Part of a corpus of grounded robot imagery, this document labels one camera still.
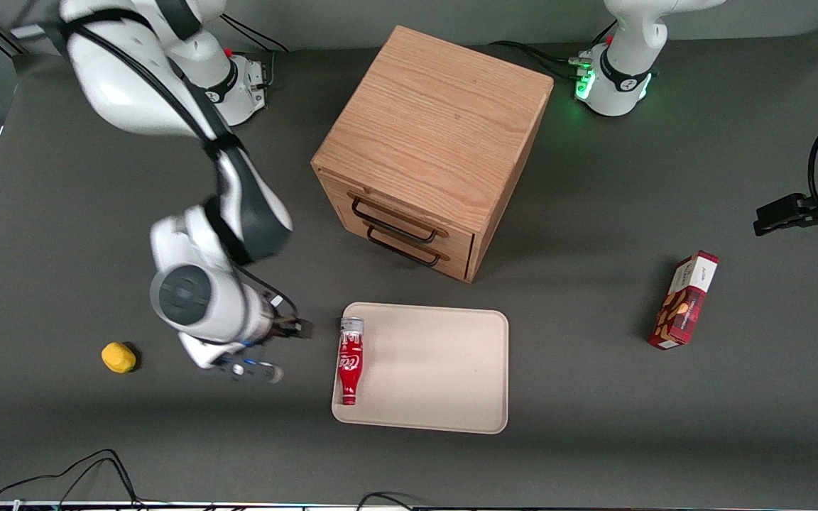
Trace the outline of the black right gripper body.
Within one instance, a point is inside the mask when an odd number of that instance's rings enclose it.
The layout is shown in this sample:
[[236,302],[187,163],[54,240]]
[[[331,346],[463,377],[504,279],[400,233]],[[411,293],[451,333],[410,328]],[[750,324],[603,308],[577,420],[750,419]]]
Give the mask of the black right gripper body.
[[266,333],[260,336],[259,343],[271,339],[295,339],[298,336],[298,307],[285,295],[261,295],[262,303],[271,317]]

